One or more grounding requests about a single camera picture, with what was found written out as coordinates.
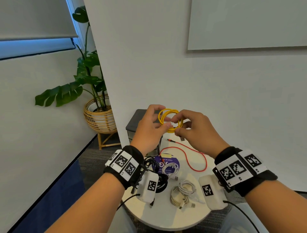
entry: red cable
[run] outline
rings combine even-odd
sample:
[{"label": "red cable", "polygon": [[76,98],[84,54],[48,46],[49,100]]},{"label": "red cable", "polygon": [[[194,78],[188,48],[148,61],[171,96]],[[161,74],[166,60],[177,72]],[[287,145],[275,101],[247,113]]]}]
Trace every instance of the red cable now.
[{"label": "red cable", "polygon": [[[189,148],[188,146],[183,145],[183,144],[181,144],[181,143],[179,143],[179,142],[175,142],[175,143],[178,143],[178,144],[180,144],[180,145],[182,145],[182,146],[185,146],[186,148]],[[207,159],[206,159],[206,157],[205,157],[205,154],[202,153],[202,152],[199,152],[199,151],[197,151],[197,150],[193,150],[192,148],[189,148],[189,149],[192,150],[192,151],[195,151],[195,152],[197,152],[197,153],[200,153],[200,154],[205,158],[206,167],[205,167],[204,170],[196,170],[196,169],[192,168],[191,165],[190,165],[190,163],[189,163],[189,160],[188,160],[188,157],[187,157],[187,154],[185,153],[185,151],[184,151],[183,149],[179,148],[179,147],[176,147],[176,146],[165,147],[165,148],[163,148],[163,149],[160,151],[159,156],[161,157],[161,159],[162,159],[163,162],[164,162],[164,159],[162,158],[161,153],[162,153],[163,150],[168,149],[168,148],[177,148],[177,149],[181,150],[181,151],[185,154],[185,158],[186,158],[186,160],[187,160],[187,163],[188,163],[189,167],[190,167],[193,171],[196,171],[196,172],[203,172],[203,171],[205,171],[205,170],[207,169],[208,163],[207,163]]]}]

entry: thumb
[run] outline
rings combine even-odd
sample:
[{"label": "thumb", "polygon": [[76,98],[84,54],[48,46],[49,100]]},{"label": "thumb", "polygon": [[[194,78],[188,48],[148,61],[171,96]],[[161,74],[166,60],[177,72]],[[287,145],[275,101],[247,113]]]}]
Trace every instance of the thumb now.
[{"label": "thumb", "polygon": [[159,130],[162,134],[166,133],[169,128],[173,127],[172,123],[168,122],[159,127]]},{"label": "thumb", "polygon": [[190,129],[186,128],[177,128],[175,129],[175,133],[178,134],[180,137],[184,137],[187,139]]}]

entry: person's right hand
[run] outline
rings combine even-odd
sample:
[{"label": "person's right hand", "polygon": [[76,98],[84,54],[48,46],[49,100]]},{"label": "person's right hand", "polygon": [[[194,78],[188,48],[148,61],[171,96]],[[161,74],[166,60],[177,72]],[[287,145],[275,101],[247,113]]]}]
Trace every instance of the person's right hand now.
[{"label": "person's right hand", "polygon": [[184,137],[198,151],[215,159],[220,152],[229,147],[229,144],[217,133],[207,116],[190,110],[181,110],[172,117],[171,122],[177,123],[182,118],[190,121],[185,122],[182,128],[177,128],[175,135]]}]

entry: yellow cable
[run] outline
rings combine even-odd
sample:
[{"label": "yellow cable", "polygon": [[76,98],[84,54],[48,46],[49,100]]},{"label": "yellow cable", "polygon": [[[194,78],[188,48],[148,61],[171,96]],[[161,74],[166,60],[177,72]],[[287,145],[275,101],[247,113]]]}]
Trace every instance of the yellow cable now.
[{"label": "yellow cable", "polygon": [[[163,112],[163,111],[165,111],[165,110],[168,110],[168,111],[166,111],[163,115],[162,115],[162,117],[160,118],[160,114]],[[159,119],[159,122],[160,122],[160,124],[161,125],[163,125],[163,123],[164,123],[164,118],[168,115],[168,114],[171,114],[171,113],[175,113],[175,114],[177,114],[177,113],[179,113],[179,111],[178,110],[176,110],[176,109],[163,109],[163,110],[161,110],[160,112],[159,112],[159,114],[158,114],[158,119]],[[175,128],[169,128],[168,129],[168,133],[174,133],[175,132],[175,129],[177,129],[178,127],[179,128],[181,128],[183,126],[183,119],[181,119],[181,120],[179,120],[178,121],[178,126],[177,127],[175,127]]]}]

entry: qr code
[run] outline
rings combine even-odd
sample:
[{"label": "qr code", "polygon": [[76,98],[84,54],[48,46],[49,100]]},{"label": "qr code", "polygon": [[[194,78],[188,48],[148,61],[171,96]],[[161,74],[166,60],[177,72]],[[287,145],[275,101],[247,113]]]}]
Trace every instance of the qr code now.
[{"label": "qr code", "polygon": [[243,164],[239,160],[233,162],[229,166],[235,172],[236,175],[239,175],[246,171],[246,168],[243,166]]},{"label": "qr code", "polygon": [[123,167],[125,165],[125,163],[128,161],[128,159],[126,159],[124,156],[120,155],[117,160],[115,161],[115,163],[120,166]]},{"label": "qr code", "polygon": [[111,156],[111,158],[109,158],[109,160],[114,159],[114,157],[115,157],[117,154],[118,154],[118,153],[114,153],[114,154]]},{"label": "qr code", "polygon": [[132,163],[128,163],[128,165],[125,168],[125,172],[127,172],[130,176],[132,176],[135,169],[136,167]]},{"label": "qr code", "polygon": [[155,181],[149,181],[149,184],[148,184],[148,190],[150,190],[150,191],[155,191],[155,189],[156,189],[156,182]]},{"label": "qr code", "polygon": [[202,188],[203,188],[203,191],[204,191],[206,197],[213,195],[212,189],[211,189],[209,184],[202,186]]},{"label": "qr code", "polygon": [[232,173],[232,171],[230,170],[229,167],[225,167],[225,168],[221,169],[220,173],[223,175],[225,180],[229,180],[229,179],[235,177],[235,175]]},{"label": "qr code", "polygon": [[252,165],[253,168],[262,164],[262,162],[260,162],[259,159],[257,159],[253,154],[246,156],[245,159],[249,162],[250,165]]}]

